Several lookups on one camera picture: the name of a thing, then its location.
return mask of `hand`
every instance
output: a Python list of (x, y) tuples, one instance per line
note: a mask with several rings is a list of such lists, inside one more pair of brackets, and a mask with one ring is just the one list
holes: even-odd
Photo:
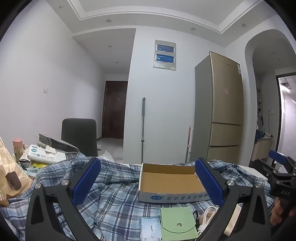
[[(281, 207), (281, 200), (280, 200), (280, 198), (277, 197), (274, 202), (274, 207), (271, 210), (270, 223), (272, 225), (276, 225), (278, 223), (281, 223), (282, 222), (282, 217), (281, 217), (282, 213), (283, 213), (283, 208)], [(295, 215), (296, 215), (296, 207), (294, 207), (289, 213), (290, 217), (293, 217)]]

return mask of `refrigerator drawer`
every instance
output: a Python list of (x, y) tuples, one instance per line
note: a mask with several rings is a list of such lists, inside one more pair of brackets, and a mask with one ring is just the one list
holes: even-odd
[(242, 126), (212, 123), (210, 146), (236, 146), (242, 139)]
[(239, 146), (209, 147), (209, 151), (207, 153), (207, 161), (216, 159), (224, 162), (237, 164), (238, 156)]

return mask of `arched doorway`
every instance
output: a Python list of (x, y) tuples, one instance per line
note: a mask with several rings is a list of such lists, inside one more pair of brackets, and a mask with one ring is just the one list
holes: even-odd
[(253, 79), (256, 83), (257, 99), (252, 101), (257, 108), (251, 109), (251, 112), (256, 111), (258, 118), (255, 142), (260, 137), (259, 132), (267, 133), (265, 139), (255, 144), (251, 160), (260, 158), (271, 164), (268, 151), (281, 151), (284, 134), (284, 115), (281, 111), (281, 91), (277, 76), (289, 74), (296, 67), (296, 55), (286, 36), (275, 29), (254, 36), (248, 42), (245, 54), (249, 80)]

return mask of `brown paper bag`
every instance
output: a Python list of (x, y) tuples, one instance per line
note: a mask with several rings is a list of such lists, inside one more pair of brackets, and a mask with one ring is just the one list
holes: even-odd
[[(7, 174), (12, 172), (15, 172), (20, 180), (21, 187), (18, 190), (15, 190), (15, 187), (6, 178)], [(13, 160), (0, 137), (0, 204), (7, 206), (8, 198), (21, 195), (30, 187), (31, 183), (32, 180)]]

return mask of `refrigerator sticker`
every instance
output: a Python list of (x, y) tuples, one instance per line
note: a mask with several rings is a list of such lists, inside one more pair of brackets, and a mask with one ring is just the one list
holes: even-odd
[(240, 65), (239, 64), (237, 64), (237, 70), (238, 70), (239, 74), (242, 74), (242, 71), (240, 69)]

